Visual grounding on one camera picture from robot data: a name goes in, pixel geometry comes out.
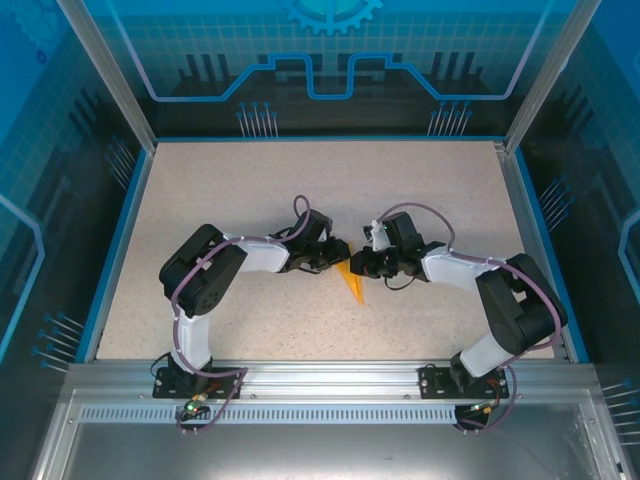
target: blue border trim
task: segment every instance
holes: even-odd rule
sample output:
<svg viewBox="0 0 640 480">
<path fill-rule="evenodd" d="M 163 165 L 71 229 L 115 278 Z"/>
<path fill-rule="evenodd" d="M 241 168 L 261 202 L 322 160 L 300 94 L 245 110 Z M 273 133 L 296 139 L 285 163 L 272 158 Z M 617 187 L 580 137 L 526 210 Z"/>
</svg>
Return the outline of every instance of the blue border trim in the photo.
<svg viewBox="0 0 640 480">
<path fill-rule="evenodd" d="M 433 85 L 431 85 L 427 79 L 420 73 L 420 71 L 412 64 L 407 62 L 394 62 L 393 53 L 392 52 L 360 52 L 354 53 L 349 57 L 349 61 L 347 62 L 347 89 L 345 93 L 329 93 L 329 94 L 318 94 L 315 91 L 314 79 L 313 79 L 313 62 L 311 57 L 306 53 L 301 52 L 280 52 L 280 53 L 270 53 L 267 55 L 267 63 L 265 64 L 252 64 L 249 65 L 239 76 L 236 78 L 233 83 L 224 91 L 222 95 L 217 96 L 194 96 L 194 97 L 161 97 L 159 96 L 155 90 L 153 89 L 153 85 L 151 84 L 151 80 L 149 79 L 144 66 L 142 65 L 142 61 L 138 56 L 133 42 L 129 38 L 127 31 L 122 24 L 121 18 L 118 15 L 118 12 L 115 9 L 115 5 L 113 4 L 113 0 L 107 0 L 107 7 L 111 12 L 114 22 L 116 23 L 116 27 L 120 31 L 122 35 L 122 39 L 125 43 L 127 50 L 129 51 L 129 55 L 138 70 L 140 78 L 149 93 L 149 96 L 155 100 L 156 102 L 170 102 L 170 103 L 182 103 L 182 102 L 191 102 L 191 103 L 209 103 L 209 102 L 225 102 L 227 101 L 235 92 L 240 88 L 240 86 L 247 80 L 253 72 L 256 71 L 273 71 L 277 69 L 276 62 L 278 60 L 302 60 L 305 63 L 305 71 L 307 78 L 307 94 L 313 100 L 347 100 L 351 98 L 354 92 L 354 84 L 355 84 L 355 63 L 360 59 L 382 59 L 384 60 L 384 66 L 388 70 L 406 70 L 413 78 L 424 88 L 433 98 L 436 100 L 506 100 L 511 96 L 513 90 L 516 87 L 516 84 L 520 78 L 520 74 L 524 70 L 524 67 L 531 55 L 533 47 L 535 46 L 538 37 L 540 36 L 540 32 L 542 28 L 546 24 L 547 18 L 553 9 L 556 0 L 549 0 L 547 6 L 542 11 L 540 15 L 540 19 L 536 25 L 535 30 L 531 34 L 531 38 L 527 43 L 527 46 L 522 53 L 522 57 L 516 66 L 516 69 L 511 77 L 511 81 L 507 87 L 507 90 L 503 94 L 492 95 L 492 94 L 442 94 L 439 93 Z"/>
<path fill-rule="evenodd" d="M 36 242 L 36 248 L 38 250 L 38 256 L 36 257 L 33 266 L 31 267 L 31 272 L 27 277 L 27 281 L 22 288 L 22 293 L 20 294 L 20 298 L 18 298 L 18 303 L 16 303 L 16 307 L 11 314 L 11 319 L 9 320 L 9 324 L 7 325 L 7 329 L 2 335 L 2 341 L 0 341 L 0 364 L 2 360 L 4 360 L 4 356 L 7 353 L 7 349 L 9 348 L 9 343 L 11 343 L 11 339 L 13 338 L 13 334 L 16 331 L 16 327 L 18 326 L 18 322 L 20 321 L 20 317 L 22 316 L 22 312 L 24 310 L 25 305 L 27 304 L 27 300 L 29 299 L 29 295 L 31 295 L 31 290 L 33 289 L 33 285 L 38 278 L 38 273 L 40 273 L 40 268 L 42 267 L 42 263 L 44 262 L 44 240 L 42 238 L 42 231 L 40 230 L 40 224 L 29 214 L 26 210 L 21 210 L 18 206 L 9 200 L 4 195 L 0 194 L 0 205 L 4 206 L 13 213 L 18 220 L 24 223 L 27 227 L 31 229 L 33 232 L 33 237 Z"/>
<path fill-rule="evenodd" d="M 580 327 L 578 327 L 578 321 L 576 319 L 575 312 L 573 311 L 571 300 L 569 299 L 567 286 L 565 285 L 564 279 L 562 278 L 562 273 L 560 272 L 560 265 L 558 264 L 558 258 L 556 257 L 556 252 L 553 249 L 553 245 L 551 243 L 549 231 L 547 230 L 547 226 L 544 223 L 544 217 L 542 216 L 542 210 L 540 209 L 540 204 L 538 203 L 538 197 L 536 196 L 536 192 L 533 188 L 533 182 L 531 181 L 531 177 L 529 176 L 529 169 L 527 168 L 527 165 L 524 161 L 524 156 L 522 155 L 520 147 L 517 148 L 515 153 L 516 160 L 518 162 L 518 168 L 520 169 L 520 173 L 522 174 L 524 187 L 527 191 L 529 202 L 531 202 L 531 209 L 533 211 L 536 227 L 540 232 L 542 246 L 544 248 L 547 259 L 549 260 L 551 275 L 553 275 L 553 279 L 556 283 L 558 296 L 560 297 L 562 304 L 567 310 L 567 315 L 569 317 L 568 327 L 569 332 L 571 333 L 571 340 L 573 342 L 573 348 L 576 352 L 576 357 L 578 357 L 578 361 L 580 363 L 588 363 L 589 355 L 587 354 L 587 349 L 584 346 L 584 341 L 582 340 L 582 334 L 580 333 Z"/>
<path fill-rule="evenodd" d="M 122 204 L 120 217 L 118 218 L 116 229 L 113 232 L 111 246 L 109 247 L 96 293 L 91 303 L 87 323 L 85 324 L 82 338 L 78 345 L 75 357 L 75 361 L 78 363 L 91 360 L 88 357 L 95 352 L 100 336 L 102 335 L 104 325 L 99 324 L 106 321 L 107 313 L 111 307 L 110 300 L 113 298 L 116 284 L 120 277 L 120 270 L 129 246 L 135 218 L 138 215 L 144 188 L 149 178 L 152 159 L 153 157 L 144 149 L 142 149 L 138 156 L 129 190 Z"/>
<path fill-rule="evenodd" d="M 354 135 L 354 136 L 327 136 L 327 137 L 267 137 L 267 138 L 242 138 L 242 137 L 158 137 L 158 143 L 200 143 L 200 142 L 336 142 L 336 141 L 374 141 L 374 140 L 437 140 L 437 141 L 490 141 L 502 142 L 501 135 L 468 135 L 464 137 L 434 137 L 433 135 Z"/>
<path fill-rule="evenodd" d="M 633 271 L 633 267 L 631 266 L 631 262 L 629 261 L 629 257 L 627 257 L 627 244 L 629 243 L 629 231 L 631 228 L 640 222 L 640 209 L 633 212 L 622 224 L 622 232 L 620 232 L 620 243 L 618 245 L 618 258 L 620 258 L 620 263 L 622 263 L 622 268 L 624 268 L 624 273 L 627 274 L 627 278 L 629 279 L 629 284 L 633 289 L 633 293 L 636 296 L 636 300 L 640 303 L 640 282 L 638 282 L 638 277 L 636 277 L 636 273 Z"/>
</svg>

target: wire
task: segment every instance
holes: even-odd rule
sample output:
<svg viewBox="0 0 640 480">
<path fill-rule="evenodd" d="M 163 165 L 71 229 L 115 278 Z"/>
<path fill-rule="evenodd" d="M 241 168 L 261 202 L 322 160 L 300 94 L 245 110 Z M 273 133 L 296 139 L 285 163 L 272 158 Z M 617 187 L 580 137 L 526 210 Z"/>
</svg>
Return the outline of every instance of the wire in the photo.
<svg viewBox="0 0 640 480">
<path fill-rule="evenodd" d="M 229 406 L 229 403 L 231 403 L 231 399 L 233 399 L 235 394 L 238 392 L 238 389 L 240 388 L 240 385 L 242 385 L 242 383 L 244 382 L 244 377 L 246 375 L 247 375 L 247 371 L 245 369 L 245 371 L 240 374 L 240 377 L 238 378 L 238 381 L 236 382 L 236 384 L 231 389 L 231 392 L 229 392 L 229 396 L 227 397 L 227 399 L 224 401 L 224 403 L 220 407 L 220 410 L 218 410 L 218 412 L 214 415 L 214 417 L 208 423 L 205 423 L 200 428 L 194 428 L 194 430 L 193 430 L 194 434 L 197 435 L 199 432 L 204 432 L 204 431 L 210 429 L 211 427 L 213 427 L 213 425 L 220 419 L 222 414 L 225 412 L 225 410 Z M 182 418 L 183 414 L 184 414 L 184 410 L 181 410 L 178 413 L 178 416 L 176 417 L 176 427 L 182 429 L 183 431 L 186 431 L 184 423 L 182 422 L 182 420 L 180 420 Z"/>
<path fill-rule="evenodd" d="M 473 420 L 460 420 L 461 422 L 465 422 L 465 423 L 468 423 L 470 425 L 475 425 L 475 426 L 480 425 L 482 427 L 481 430 L 483 432 L 490 432 L 492 430 L 495 430 L 498 425 L 500 425 L 502 422 L 504 422 L 504 420 L 507 418 L 507 416 L 513 410 L 513 407 L 514 407 L 514 405 L 516 403 L 516 399 L 518 398 L 518 380 L 516 378 L 516 372 L 513 370 L 513 367 L 511 365 L 507 365 L 505 368 L 507 370 L 509 370 L 509 373 L 511 374 L 511 382 L 513 384 L 513 392 L 511 392 L 511 399 L 509 400 L 509 404 L 507 405 L 507 408 L 505 409 L 504 413 L 500 416 L 500 418 L 498 418 L 498 420 L 493 422 L 491 425 L 486 425 L 486 426 L 482 425 L 479 422 L 474 422 Z"/>
<path fill-rule="evenodd" d="M 551 318 L 553 318 L 554 332 L 552 337 L 549 339 L 549 341 L 541 343 L 540 345 L 534 345 L 533 347 L 529 348 L 527 352 L 532 352 L 534 350 L 541 350 L 543 348 L 550 347 L 551 345 L 555 344 L 558 341 L 558 339 L 560 338 L 560 334 L 562 333 L 562 321 L 560 320 L 560 315 L 558 314 L 558 310 L 553 305 L 553 302 L 551 301 L 551 299 L 542 291 L 542 288 L 540 288 L 538 284 L 535 283 L 531 278 L 529 278 L 527 275 L 525 275 L 523 272 L 521 272 L 517 268 L 512 267 L 508 263 L 500 262 L 492 258 L 482 258 L 482 257 L 475 257 L 473 255 L 465 255 L 464 253 L 454 252 L 453 250 L 451 250 L 449 254 L 454 258 L 459 258 L 460 260 L 466 260 L 468 262 L 474 262 L 474 263 L 480 263 L 480 264 L 489 264 L 489 265 L 494 265 L 496 267 L 500 267 L 503 270 L 506 270 L 509 273 L 513 274 L 513 276 L 515 276 L 516 278 L 519 278 L 524 283 L 526 283 L 531 288 L 531 290 L 533 290 L 535 294 L 540 298 L 540 300 L 542 300 L 542 303 L 545 304 L 545 306 L 549 310 L 549 313 L 551 313 Z M 503 365 L 507 365 L 513 362 L 514 360 L 517 360 L 520 356 L 524 355 L 524 353 L 521 355 L 512 357 L 511 359 L 507 360 L 507 362 Z"/>
<path fill-rule="evenodd" d="M 494 265 L 494 266 L 500 267 L 503 270 L 506 270 L 506 271 L 510 272 L 512 275 L 514 275 L 516 278 L 522 280 L 524 283 L 526 283 L 535 292 L 535 294 L 540 298 L 540 300 L 542 300 L 542 303 L 544 303 L 544 305 L 549 310 L 549 313 L 551 314 L 551 318 L 553 318 L 553 325 L 554 325 L 553 336 L 547 342 L 541 343 L 540 345 L 534 345 L 533 347 L 529 348 L 527 350 L 527 352 L 531 352 L 531 351 L 534 351 L 534 350 L 541 350 L 543 348 L 550 347 L 551 345 L 554 345 L 560 339 L 560 335 L 562 334 L 562 322 L 560 320 L 560 315 L 558 314 L 558 310 L 556 309 L 555 305 L 553 305 L 553 302 L 551 301 L 551 299 L 544 293 L 544 291 L 538 286 L 538 284 L 536 284 L 531 278 L 529 278 L 527 275 L 525 275 L 523 272 L 521 272 L 517 268 L 512 267 L 511 265 L 509 265 L 509 264 L 507 264 L 505 262 L 500 262 L 500 261 L 494 260 L 492 258 L 475 257 L 473 255 L 465 255 L 465 254 L 462 254 L 462 253 L 454 252 L 452 250 L 452 247 L 453 247 L 453 243 L 455 242 L 455 239 L 456 239 L 456 232 L 455 232 L 455 230 L 453 228 L 453 225 L 451 225 L 451 222 L 449 222 L 449 220 L 447 220 L 447 218 L 443 214 L 441 214 L 435 208 L 430 207 L 428 205 L 425 205 L 425 204 L 422 204 L 422 203 L 418 203 L 418 202 L 403 202 L 403 203 L 399 203 L 399 204 L 394 205 L 393 207 L 389 208 L 386 212 L 384 212 L 382 215 L 380 215 L 380 217 L 378 218 L 377 221 L 378 222 L 382 222 L 385 218 L 387 218 L 387 216 L 391 212 L 393 212 L 394 210 L 397 210 L 398 208 L 401 208 L 401 207 L 418 207 L 418 208 L 422 208 L 424 210 L 427 210 L 427 211 L 433 213 L 436 217 L 438 217 L 440 220 L 442 220 L 442 222 L 449 229 L 450 237 L 449 237 L 449 242 L 447 243 L 447 250 L 449 250 L 449 254 L 452 257 L 459 258 L 460 260 L 466 260 L 468 262 L 479 263 L 479 264 L 489 264 L 489 265 Z M 515 360 L 517 360 L 518 358 L 520 358 L 520 356 L 524 355 L 524 353 L 522 353 L 521 355 L 514 356 L 514 357 L 510 358 L 502 366 L 504 367 L 506 365 L 509 365 L 510 363 L 512 363 Z"/>
<path fill-rule="evenodd" d="M 156 358 L 156 359 L 153 361 L 153 363 L 152 363 L 152 364 L 151 364 L 151 366 L 149 367 L 149 372 L 151 373 L 151 375 L 153 376 L 153 378 L 156 378 L 156 375 L 158 374 L 158 372 L 153 373 L 153 367 L 155 367 L 155 366 L 160 362 L 160 360 L 162 360 L 163 358 L 167 358 L 167 357 L 169 357 L 169 354 L 170 354 L 170 353 L 171 353 L 171 352 L 163 353 L 162 355 L 160 355 L 158 358 Z"/>
<path fill-rule="evenodd" d="M 442 220 L 442 222 L 449 229 L 450 237 L 449 237 L 449 242 L 447 243 L 447 249 L 451 249 L 451 247 L 453 246 L 453 242 L 455 242 L 455 240 L 456 240 L 456 231 L 453 229 L 453 225 L 451 225 L 451 222 L 449 222 L 449 220 L 447 220 L 447 217 L 445 217 L 439 211 L 437 211 L 433 207 L 430 207 L 429 205 L 425 205 L 423 203 L 418 203 L 418 202 L 403 202 L 403 203 L 399 203 L 397 205 L 394 205 L 390 209 L 388 209 L 382 215 L 380 215 L 380 217 L 378 218 L 377 222 L 381 223 L 383 220 L 385 220 L 389 216 L 389 214 L 391 212 L 393 212 L 394 210 L 397 210 L 398 208 L 402 208 L 402 207 L 418 207 L 418 208 L 422 208 L 423 210 L 427 210 L 428 212 L 433 213 L 436 217 L 438 217 L 440 220 Z"/>
<path fill-rule="evenodd" d="M 222 249 L 228 247 L 229 245 L 234 245 L 236 243 L 239 243 L 239 242 L 242 242 L 242 241 L 246 241 L 246 240 L 256 241 L 256 242 L 264 242 L 264 243 L 284 243 L 284 242 L 288 242 L 289 240 L 292 240 L 292 239 L 296 238 L 304 230 L 304 228 L 307 226 L 307 223 L 309 222 L 309 217 L 311 216 L 311 204 L 309 203 L 309 199 L 307 197 L 305 197 L 304 195 L 297 195 L 293 199 L 293 209 L 296 212 L 296 215 L 298 216 L 298 218 L 300 218 L 300 215 L 298 214 L 298 210 L 297 210 L 298 200 L 304 201 L 305 206 L 306 206 L 306 213 L 305 213 L 305 216 L 304 216 L 304 220 L 302 221 L 302 224 L 300 225 L 300 227 L 298 227 L 298 229 L 295 232 L 293 232 L 292 234 L 288 234 L 284 238 L 246 236 L 246 237 L 230 238 L 228 240 L 225 240 L 224 242 L 216 245 L 213 249 L 211 249 L 211 251 L 209 251 L 195 265 L 195 267 L 193 267 L 191 269 L 191 271 L 187 275 L 185 275 L 185 277 L 178 284 L 178 286 L 174 290 L 173 294 L 171 295 L 171 308 L 172 308 L 173 314 L 174 314 L 173 346 L 175 348 L 176 354 L 178 355 L 178 358 L 180 358 L 180 360 L 182 361 L 183 365 L 189 371 L 191 371 L 192 373 L 194 373 L 196 375 L 199 375 L 201 377 L 206 377 L 206 378 L 226 378 L 226 377 L 239 375 L 239 378 L 238 378 L 238 381 L 236 382 L 236 385 L 231 390 L 231 393 L 229 394 L 229 397 L 227 398 L 225 403 L 222 405 L 222 407 L 220 408 L 219 412 L 216 414 L 215 417 L 213 417 L 213 419 L 208 424 L 206 424 L 204 427 L 200 428 L 200 431 L 210 428 L 218 420 L 218 418 L 220 418 L 220 416 L 222 415 L 224 410 L 229 405 L 229 402 L 231 401 L 231 399 L 233 398 L 235 393 L 240 388 L 240 385 L 242 385 L 242 381 L 243 381 L 248 369 L 247 368 L 237 368 L 235 370 L 229 370 L 227 372 L 212 373 L 212 372 L 205 372 L 203 370 L 199 370 L 196 367 L 194 367 L 193 365 L 191 365 L 189 360 L 182 353 L 182 348 L 180 346 L 180 307 L 178 306 L 178 297 L 179 297 L 180 293 L 182 292 L 182 290 L 184 289 L 184 287 L 191 281 L 191 279 L 193 279 L 193 277 L 198 273 L 198 271 L 201 268 L 203 268 L 218 252 L 220 252 Z M 176 424 L 179 427 L 182 425 L 182 422 L 180 421 L 180 416 L 181 415 L 178 416 L 177 422 L 176 422 Z"/>
<path fill-rule="evenodd" d="M 404 290 L 405 288 L 407 288 L 409 285 L 411 285 L 413 283 L 413 281 L 416 279 L 416 277 L 412 277 L 411 280 L 409 280 L 408 283 L 405 283 L 404 285 L 402 285 L 401 287 L 392 287 L 389 285 L 389 279 L 387 277 L 384 278 L 384 286 L 387 287 L 389 290 L 391 290 L 392 292 L 399 292 L 400 290 Z"/>
<path fill-rule="evenodd" d="M 465 423 L 468 423 L 469 425 L 473 425 L 475 427 L 479 427 L 478 431 L 483 431 L 484 428 L 482 423 L 480 422 L 475 422 L 473 420 L 462 420 Z M 460 431 L 466 431 L 467 429 L 464 429 L 462 427 L 460 427 L 460 425 L 456 425 L 456 428 L 458 428 L 458 430 Z M 533 450 L 531 450 L 529 447 L 527 447 L 524 443 L 522 443 L 520 440 L 518 440 L 516 437 L 509 435 L 506 432 L 503 432 L 502 430 L 499 429 L 495 429 L 494 433 L 497 433 L 498 435 L 502 435 L 503 437 L 507 438 L 510 442 L 515 443 L 518 447 L 520 447 L 520 449 L 527 453 L 538 465 L 540 465 L 540 467 L 542 467 L 552 478 L 557 478 L 556 473 L 553 471 L 553 469 L 551 467 L 549 467 Z"/>
<path fill-rule="evenodd" d="M 310 273 L 311 275 L 320 275 L 322 272 L 316 272 L 315 270 L 310 270 L 308 268 L 298 267 L 298 270 L 304 273 Z"/>
</svg>

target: metal base plate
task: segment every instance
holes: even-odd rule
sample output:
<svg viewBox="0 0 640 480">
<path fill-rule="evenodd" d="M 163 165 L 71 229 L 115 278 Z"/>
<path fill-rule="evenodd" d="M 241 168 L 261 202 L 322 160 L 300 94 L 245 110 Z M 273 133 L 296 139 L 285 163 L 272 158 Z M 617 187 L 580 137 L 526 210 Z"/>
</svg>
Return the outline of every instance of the metal base plate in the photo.
<svg viewBox="0 0 640 480">
<path fill-rule="evenodd" d="M 229 368 L 209 368 L 211 373 L 223 373 L 228 372 Z M 229 397 L 231 389 L 233 389 L 234 381 L 236 377 L 224 377 L 224 378 L 212 378 L 207 384 L 209 388 L 214 387 L 208 392 L 209 400 L 226 400 Z M 240 391 L 242 387 L 233 395 L 233 398 L 240 398 Z M 180 378 L 177 377 L 169 367 L 161 367 L 156 373 L 156 382 L 153 385 L 153 398 L 176 398 L 176 399 L 188 399 L 193 395 L 201 392 L 187 391 L 187 387 L 180 382 Z"/>
<path fill-rule="evenodd" d="M 451 380 L 448 367 L 440 368 L 435 365 L 427 365 L 418 369 L 420 398 L 423 400 L 491 400 L 496 398 L 496 391 L 487 383 L 488 380 L 495 380 L 498 385 L 501 385 L 499 389 L 500 399 L 509 398 L 509 387 L 504 370 L 488 373 L 482 379 L 478 379 L 471 384 L 465 393 L 460 393 Z"/>
</svg>

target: glass panel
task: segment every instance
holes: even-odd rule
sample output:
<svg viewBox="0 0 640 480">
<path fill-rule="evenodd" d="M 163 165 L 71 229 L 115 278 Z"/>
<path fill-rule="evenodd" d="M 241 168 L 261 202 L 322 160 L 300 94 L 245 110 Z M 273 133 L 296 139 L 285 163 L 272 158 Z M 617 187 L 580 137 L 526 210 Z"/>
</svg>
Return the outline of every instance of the glass panel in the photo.
<svg viewBox="0 0 640 480">
<path fill-rule="evenodd" d="M 0 32 L 0 464 L 3 478 L 22 479 L 140 145 L 54 1 L 0 2 Z M 43 321 L 59 311 L 77 325 Z"/>
<path fill-rule="evenodd" d="M 573 4 L 87 2 L 157 134 L 261 138 L 503 135 Z"/>
<path fill-rule="evenodd" d="M 604 386 L 640 379 L 639 17 L 637 2 L 602 2 L 522 144 Z M 635 409 L 627 392 L 611 392 L 616 413 Z"/>
</svg>

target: robotic arm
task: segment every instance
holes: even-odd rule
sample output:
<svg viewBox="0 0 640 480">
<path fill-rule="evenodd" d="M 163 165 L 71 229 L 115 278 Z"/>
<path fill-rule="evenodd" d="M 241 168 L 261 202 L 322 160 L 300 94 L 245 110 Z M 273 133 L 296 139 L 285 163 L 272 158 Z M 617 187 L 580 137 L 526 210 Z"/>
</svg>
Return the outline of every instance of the robotic arm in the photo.
<svg viewBox="0 0 640 480">
<path fill-rule="evenodd" d="M 555 332 L 551 312 L 529 285 L 494 262 L 479 263 L 474 257 L 451 251 L 443 243 L 425 245 L 406 212 L 374 220 L 364 227 L 370 247 L 351 259 L 351 272 L 370 278 L 392 278 L 398 273 L 423 282 L 439 282 L 480 296 L 489 332 L 451 359 L 450 380 L 463 394 L 514 356 L 525 353 Z M 567 315 L 531 257 L 525 254 L 502 260 L 526 275 L 551 300 L 561 325 Z"/>
<path fill-rule="evenodd" d="M 280 239 L 281 234 L 297 231 L 302 224 L 303 216 L 300 216 L 293 227 L 285 228 L 270 238 Z M 264 241 L 241 240 L 223 248 L 211 259 L 208 268 L 200 269 L 178 296 L 178 341 L 189 365 L 198 370 L 211 368 L 211 312 L 220 303 L 238 273 L 286 273 L 303 270 L 318 274 L 331 265 L 348 259 L 349 246 L 346 242 L 331 236 L 331 227 L 330 218 L 311 210 L 306 226 L 295 238 L 283 243 L 269 243 L 267 238 Z M 213 225 L 202 225 L 162 267 L 160 281 L 164 285 L 165 297 L 171 299 L 180 282 L 198 261 L 216 245 L 231 237 Z M 184 372 L 187 383 L 196 381 L 194 378 L 188 378 L 192 377 L 192 370 L 181 360 L 175 347 L 171 351 L 169 363 L 174 370 Z"/>
<path fill-rule="evenodd" d="M 306 214 L 304 219 L 300 216 L 294 227 L 264 238 L 232 237 L 212 225 L 203 225 L 162 267 L 160 281 L 165 296 L 175 302 L 177 323 L 166 369 L 172 387 L 162 387 L 160 392 L 158 385 L 167 377 L 161 381 L 159 369 L 154 397 L 192 397 L 183 419 L 192 418 L 197 411 L 194 405 L 214 393 L 217 398 L 226 398 L 226 406 L 241 384 L 242 379 L 234 380 L 239 370 L 213 367 L 208 344 L 211 312 L 238 273 L 301 270 L 318 274 L 350 257 L 347 243 L 331 236 L 331 219 L 310 209 L 308 201 L 307 207 L 308 220 Z M 435 369 L 438 372 L 420 369 L 429 370 L 419 371 L 421 384 L 433 384 L 429 388 L 421 385 L 423 398 L 434 398 L 429 391 L 440 398 L 485 398 L 483 384 L 504 379 L 501 365 L 567 323 L 562 304 L 527 255 L 504 261 L 484 260 L 454 252 L 440 242 L 425 244 L 406 212 L 374 220 L 364 227 L 364 234 L 371 246 L 351 257 L 352 273 L 388 279 L 402 272 L 412 281 L 447 283 L 479 295 L 484 306 L 489 332 L 454 355 L 449 368 Z"/>
</svg>

